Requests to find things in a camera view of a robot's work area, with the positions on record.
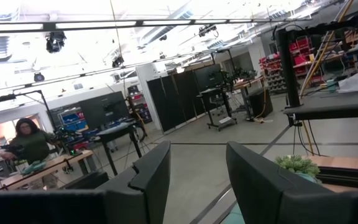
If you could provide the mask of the black partition panels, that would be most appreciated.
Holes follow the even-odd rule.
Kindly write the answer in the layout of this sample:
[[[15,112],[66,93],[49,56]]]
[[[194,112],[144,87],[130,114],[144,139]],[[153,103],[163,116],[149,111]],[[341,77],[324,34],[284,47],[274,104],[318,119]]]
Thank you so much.
[[[169,131],[203,113],[194,74],[189,70],[147,82],[162,131]]]

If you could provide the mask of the red bin rack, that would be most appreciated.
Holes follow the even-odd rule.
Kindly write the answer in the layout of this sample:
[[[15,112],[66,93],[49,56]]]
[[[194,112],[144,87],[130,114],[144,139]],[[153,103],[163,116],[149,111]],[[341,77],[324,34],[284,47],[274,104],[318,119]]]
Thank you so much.
[[[297,79],[305,78],[311,65],[310,54],[313,51],[308,37],[300,37],[289,44],[293,71]],[[265,73],[270,93],[287,90],[279,52],[262,57],[259,65]]]

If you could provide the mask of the wooden background table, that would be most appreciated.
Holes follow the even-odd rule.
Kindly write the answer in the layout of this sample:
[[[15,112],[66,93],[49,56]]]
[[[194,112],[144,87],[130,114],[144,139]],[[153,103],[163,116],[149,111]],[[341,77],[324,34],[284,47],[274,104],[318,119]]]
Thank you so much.
[[[17,174],[7,179],[0,180],[0,190],[14,190],[26,185],[32,181],[42,178],[48,174],[55,172],[63,167],[72,166],[74,163],[79,163],[83,174],[88,173],[88,169],[85,166],[84,160],[86,159],[89,169],[91,171],[96,170],[96,166],[93,160],[93,152],[90,150],[84,150],[75,156],[63,155],[54,158],[46,162],[46,166],[40,171],[33,172],[28,175]]]

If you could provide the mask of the wooden workbench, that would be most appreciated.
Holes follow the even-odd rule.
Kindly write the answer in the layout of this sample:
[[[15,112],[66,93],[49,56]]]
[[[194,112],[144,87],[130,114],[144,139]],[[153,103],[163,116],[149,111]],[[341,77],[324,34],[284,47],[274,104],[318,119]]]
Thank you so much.
[[[252,80],[246,80],[239,83],[236,83],[234,85],[233,90],[239,90],[241,93],[241,97],[243,99],[243,107],[242,110],[246,112],[246,121],[253,122],[254,121],[254,115],[253,112],[251,112],[252,108],[249,102],[249,92],[248,88],[250,88],[253,84],[258,83],[260,86],[264,87],[265,78],[260,76],[258,78],[254,78]]]

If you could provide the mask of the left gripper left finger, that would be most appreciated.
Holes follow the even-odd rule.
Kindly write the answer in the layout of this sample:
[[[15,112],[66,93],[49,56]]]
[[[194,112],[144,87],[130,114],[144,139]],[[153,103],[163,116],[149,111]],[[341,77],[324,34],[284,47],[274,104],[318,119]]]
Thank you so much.
[[[104,191],[94,224],[162,224],[170,186],[171,143],[164,141],[115,178]]]

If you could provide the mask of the black monitor pole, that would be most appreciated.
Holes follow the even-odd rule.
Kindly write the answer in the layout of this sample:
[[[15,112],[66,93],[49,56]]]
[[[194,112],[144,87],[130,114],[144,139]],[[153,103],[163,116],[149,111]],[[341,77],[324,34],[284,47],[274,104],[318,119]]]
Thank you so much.
[[[298,107],[301,105],[301,103],[297,89],[298,82],[294,73],[293,62],[291,59],[289,43],[300,35],[323,35],[326,32],[347,27],[357,28],[358,16],[354,16],[344,22],[318,24],[317,26],[301,28],[300,30],[286,30],[286,28],[283,28],[275,32],[275,38],[278,44],[278,50],[282,64],[283,76],[286,81],[288,106],[290,108]]]

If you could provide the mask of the black side table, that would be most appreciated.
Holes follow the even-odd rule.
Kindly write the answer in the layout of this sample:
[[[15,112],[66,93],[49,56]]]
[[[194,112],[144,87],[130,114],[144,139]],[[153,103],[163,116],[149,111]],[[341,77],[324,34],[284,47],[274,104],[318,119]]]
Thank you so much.
[[[97,134],[97,137],[99,137],[97,142],[102,143],[102,145],[104,147],[104,151],[106,153],[106,157],[108,158],[109,165],[110,165],[114,175],[118,175],[118,173],[117,173],[117,169],[114,164],[114,161],[111,157],[111,150],[108,147],[109,142],[128,134],[131,142],[133,143],[133,145],[135,147],[135,151],[136,151],[138,157],[139,158],[142,157],[142,153],[141,153],[140,147],[138,145],[138,140],[136,139],[136,136],[135,136],[135,125],[136,124],[137,123],[135,121],[133,121],[131,123],[121,123],[119,126],[105,129],[103,131],[100,131]]]

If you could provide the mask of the yellow poles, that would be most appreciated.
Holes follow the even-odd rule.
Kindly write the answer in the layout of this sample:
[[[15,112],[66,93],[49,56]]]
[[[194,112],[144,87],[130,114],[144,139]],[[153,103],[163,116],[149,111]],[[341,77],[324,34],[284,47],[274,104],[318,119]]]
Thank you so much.
[[[354,2],[354,0],[345,0],[343,7],[340,9],[340,11],[338,12],[337,16],[334,18],[334,22],[341,22],[343,20],[343,18],[345,17],[345,15],[347,14],[348,10],[350,9],[350,7],[352,6],[352,3]],[[308,86],[312,76],[314,75],[314,73],[316,72],[316,70],[318,69],[320,63],[322,62],[323,56],[325,55],[325,52],[328,49],[328,44],[329,41],[332,40],[334,36],[334,32],[333,31],[327,31],[325,36],[324,36],[324,43],[321,43],[317,54],[316,54],[316,59],[315,61],[311,64],[311,67],[306,75],[306,78],[301,86],[301,90],[300,90],[300,98],[302,97],[302,95],[304,94],[306,87]]]

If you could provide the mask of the black rolling desk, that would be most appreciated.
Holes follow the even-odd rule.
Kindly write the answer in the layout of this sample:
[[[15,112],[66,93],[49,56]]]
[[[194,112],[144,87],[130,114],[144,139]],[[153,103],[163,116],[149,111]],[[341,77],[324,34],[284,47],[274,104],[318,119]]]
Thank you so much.
[[[197,97],[201,99],[208,115],[207,126],[209,129],[215,128],[220,132],[230,125],[237,124],[237,119],[232,117],[228,96],[222,86],[201,91]]]

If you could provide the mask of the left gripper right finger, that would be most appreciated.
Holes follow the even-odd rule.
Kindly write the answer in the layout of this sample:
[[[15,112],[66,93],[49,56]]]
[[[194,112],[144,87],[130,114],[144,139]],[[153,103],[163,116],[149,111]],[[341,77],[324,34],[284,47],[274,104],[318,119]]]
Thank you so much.
[[[318,216],[300,200],[322,187],[286,170],[264,156],[234,142],[226,145],[229,179],[246,224],[317,224]]]

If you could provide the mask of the large black display screen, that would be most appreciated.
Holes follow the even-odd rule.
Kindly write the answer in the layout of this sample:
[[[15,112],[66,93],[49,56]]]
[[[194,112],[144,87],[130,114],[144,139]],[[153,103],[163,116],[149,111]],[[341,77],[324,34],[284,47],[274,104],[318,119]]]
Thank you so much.
[[[78,103],[86,123],[91,129],[130,116],[122,92],[97,96]]]

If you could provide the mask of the green rubber slide sandal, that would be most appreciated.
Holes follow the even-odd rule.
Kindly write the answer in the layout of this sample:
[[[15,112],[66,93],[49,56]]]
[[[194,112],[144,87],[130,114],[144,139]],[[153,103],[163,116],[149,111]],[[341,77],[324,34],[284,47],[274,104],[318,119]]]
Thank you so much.
[[[237,202],[232,206],[220,224],[245,224]]]

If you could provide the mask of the grey desk with pole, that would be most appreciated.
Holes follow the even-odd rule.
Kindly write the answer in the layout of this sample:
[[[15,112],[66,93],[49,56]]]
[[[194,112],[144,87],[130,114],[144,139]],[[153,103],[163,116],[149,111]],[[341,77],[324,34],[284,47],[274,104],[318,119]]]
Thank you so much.
[[[286,108],[283,113],[296,120],[358,118],[358,92],[315,93],[304,97],[300,106]]]

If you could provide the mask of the small green potted plant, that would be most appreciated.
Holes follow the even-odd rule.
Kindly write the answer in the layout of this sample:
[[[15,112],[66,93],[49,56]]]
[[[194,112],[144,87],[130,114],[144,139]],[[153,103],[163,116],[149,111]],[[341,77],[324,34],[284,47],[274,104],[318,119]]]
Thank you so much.
[[[309,158],[302,158],[299,155],[282,156],[276,157],[274,162],[280,167],[299,175],[306,180],[316,184],[322,184],[322,182],[316,177],[320,173],[320,169]]]

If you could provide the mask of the black monitor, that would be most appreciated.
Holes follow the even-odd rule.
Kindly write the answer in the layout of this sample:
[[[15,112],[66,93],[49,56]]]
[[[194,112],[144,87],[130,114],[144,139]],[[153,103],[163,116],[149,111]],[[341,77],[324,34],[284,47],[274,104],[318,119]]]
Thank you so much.
[[[199,91],[205,91],[223,82],[223,75],[219,64],[196,69],[194,74]]]

